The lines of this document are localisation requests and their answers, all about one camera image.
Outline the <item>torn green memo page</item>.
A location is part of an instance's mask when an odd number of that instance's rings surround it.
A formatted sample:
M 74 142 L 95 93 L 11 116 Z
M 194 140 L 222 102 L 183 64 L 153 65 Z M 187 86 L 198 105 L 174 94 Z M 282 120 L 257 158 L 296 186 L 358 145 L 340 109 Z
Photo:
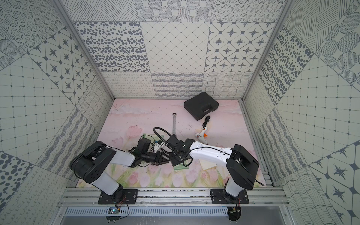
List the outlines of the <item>torn green memo page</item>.
M 183 164 L 179 164 L 179 165 L 176 165 L 173 169 L 174 169 L 175 171 L 178 171 L 178 170 L 189 169 L 189 167 L 186 167 L 186 166 L 184 166 Z

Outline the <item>green memo pad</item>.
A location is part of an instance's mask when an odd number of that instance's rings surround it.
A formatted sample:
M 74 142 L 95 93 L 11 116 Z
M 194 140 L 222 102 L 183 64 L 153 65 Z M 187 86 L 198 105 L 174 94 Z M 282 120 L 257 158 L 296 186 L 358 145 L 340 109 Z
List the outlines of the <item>green memo pad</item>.
M 143 135 L 141 136 L 141 139 L 142 139 L 142 138 L 149 139 L 152 144 L 155 144 L 155 142 L 157 142 L 157 141 L 160 140 L 160 138 L 159 138 L 157 135 L 155 135 L 155 134 L 143 134 Z

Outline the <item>yellow memo pad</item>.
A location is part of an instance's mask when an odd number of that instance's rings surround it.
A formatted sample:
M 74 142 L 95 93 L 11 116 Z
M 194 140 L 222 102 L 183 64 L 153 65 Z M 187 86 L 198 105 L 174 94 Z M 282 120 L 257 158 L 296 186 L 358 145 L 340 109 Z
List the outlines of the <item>yellow memo pad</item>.
M 199 162 L 200 162 L 200 165 L 201 165 L 201 168 L 202 168 L 203 171 L 206 171 L 208 169 L 212 169 L 212 168 L 217 167 L 216 163 L 209 162 L 209 161 L 206 161 L 206 160 L 200 159 Z

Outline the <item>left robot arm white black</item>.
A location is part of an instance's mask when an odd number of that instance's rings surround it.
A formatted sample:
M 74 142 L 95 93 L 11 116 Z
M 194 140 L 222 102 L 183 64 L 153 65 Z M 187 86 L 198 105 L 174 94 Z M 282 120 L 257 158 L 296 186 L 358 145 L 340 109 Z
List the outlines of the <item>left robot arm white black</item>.
M 130 151 L 123 151 L 110 147 L 102 141 L 96 141 L 70 162 L 70 169 L 75 176 L 92 184 L 103 193 L 120 198 L 122 185 L 114 180 L 107 172 L 109 164 L 123 165 L 130 168 L 139 166 L 142 162 L 152 165 L 169 163 L 169 157 L 162 152 L 150 152 L 151 141 L 143 138 Z

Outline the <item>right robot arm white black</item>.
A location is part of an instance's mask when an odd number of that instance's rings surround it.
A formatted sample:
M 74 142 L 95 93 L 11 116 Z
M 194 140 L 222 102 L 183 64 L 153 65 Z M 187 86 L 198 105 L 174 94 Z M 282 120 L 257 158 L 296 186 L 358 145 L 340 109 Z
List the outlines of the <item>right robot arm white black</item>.
M 259 169 L 259 162 L 241 145 L 232 148 L 210 146 L 193 139 L 184 142 L 175 136 L 165 141 L 162 138 L 156 141 L 156 150 L 167 147 L 166 154 L 173 166 L 187 160 L 205 160 L 217 166 L 226 167 L 230 179 L 225 185 L 225 192 L 231 197 L 237 197 L 243 190 L 252 190 Z

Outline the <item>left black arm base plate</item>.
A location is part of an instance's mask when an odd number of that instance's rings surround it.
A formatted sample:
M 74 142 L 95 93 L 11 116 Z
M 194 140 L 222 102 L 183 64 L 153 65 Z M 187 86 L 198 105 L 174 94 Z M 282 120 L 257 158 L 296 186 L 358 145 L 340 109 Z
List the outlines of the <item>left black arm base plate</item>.
M 120 189 L 115 191 L 113 195 L 108 195 L 104 191 L 101 191 L 98 204 L 108 205 L 108 204 L 136 204 L 138 189 Z

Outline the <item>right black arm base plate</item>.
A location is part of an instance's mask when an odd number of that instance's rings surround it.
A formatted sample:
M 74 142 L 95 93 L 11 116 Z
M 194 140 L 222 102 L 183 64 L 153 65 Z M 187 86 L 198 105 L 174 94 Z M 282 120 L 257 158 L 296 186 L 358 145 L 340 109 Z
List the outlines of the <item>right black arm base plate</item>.
M 210 190 L 212 204 L 249 204 L 247 191 L 242 190 L 236 197 L 225 192 L 224 189 Z

